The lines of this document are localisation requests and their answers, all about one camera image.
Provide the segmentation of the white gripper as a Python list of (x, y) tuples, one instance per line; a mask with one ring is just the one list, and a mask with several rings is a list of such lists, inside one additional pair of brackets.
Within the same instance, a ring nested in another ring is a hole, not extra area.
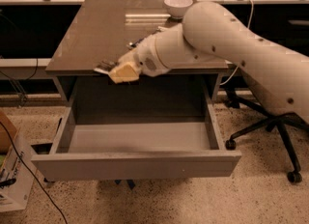
[(119, 66), (109, 72), (109, 77), (113, 82), (118, 84), (136, 81), (140, 73), (156, 77), (169, 72), (170, 69), (161, 62), (157, 55), (155, 42), (156, 35), (150, 35), (121, 56), (118, 59)]

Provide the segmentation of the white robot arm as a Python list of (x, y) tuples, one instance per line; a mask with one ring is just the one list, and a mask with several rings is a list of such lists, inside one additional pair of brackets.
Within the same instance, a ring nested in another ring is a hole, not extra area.
[(130, 82), (141, 74), (155, 77), (173, 69), (199, 69), (215, 58), (239, 67), (269, 113), (293, 112), (309, 122), (308, 57), (254, 34), (213, 2), (192, 5), (182, 23), (145, 38), (118, 60), (109, 76), (116, 83)]

